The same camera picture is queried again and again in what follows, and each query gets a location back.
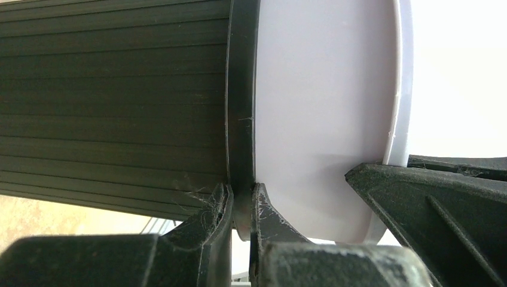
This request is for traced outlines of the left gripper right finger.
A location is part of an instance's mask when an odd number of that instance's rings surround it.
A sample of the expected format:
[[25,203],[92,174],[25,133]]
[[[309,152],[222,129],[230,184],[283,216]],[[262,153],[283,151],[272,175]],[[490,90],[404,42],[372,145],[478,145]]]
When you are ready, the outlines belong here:
[[271,204],[264,184],[252,192],[252,286],[431,286],[422,260],[397,246],[319,245]]

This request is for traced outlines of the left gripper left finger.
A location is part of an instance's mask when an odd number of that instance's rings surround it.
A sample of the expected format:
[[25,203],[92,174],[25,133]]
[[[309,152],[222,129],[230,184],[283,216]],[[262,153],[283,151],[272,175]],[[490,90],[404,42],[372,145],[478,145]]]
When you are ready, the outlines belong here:
[[164,235],[22,238],[1,254],[1,285],[230,286],[233,201],[218,185]]

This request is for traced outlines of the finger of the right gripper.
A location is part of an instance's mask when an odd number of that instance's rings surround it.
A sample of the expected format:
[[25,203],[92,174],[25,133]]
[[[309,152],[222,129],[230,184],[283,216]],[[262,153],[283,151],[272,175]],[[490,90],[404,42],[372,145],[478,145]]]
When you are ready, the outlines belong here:
[[435,286],[506,285],[506,158],[412,155],[407,167],[362,163],[345,179]]

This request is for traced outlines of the black ribbed bin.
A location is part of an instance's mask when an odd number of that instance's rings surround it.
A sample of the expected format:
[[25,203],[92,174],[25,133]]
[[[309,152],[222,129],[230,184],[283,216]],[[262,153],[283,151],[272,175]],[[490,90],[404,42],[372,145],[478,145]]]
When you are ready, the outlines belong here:
[[259,1],[1,4],[1,193],[250,233]]

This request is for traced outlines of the grey plastic bucket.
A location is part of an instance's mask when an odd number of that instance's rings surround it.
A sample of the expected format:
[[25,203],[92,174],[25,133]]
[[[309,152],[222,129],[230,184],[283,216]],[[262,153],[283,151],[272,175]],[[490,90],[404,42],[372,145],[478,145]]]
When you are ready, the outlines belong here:
[[384,236],[345,175],[361,163],[407,165],[413,61],[410,1],[261,2],[256,179],[303,235]]

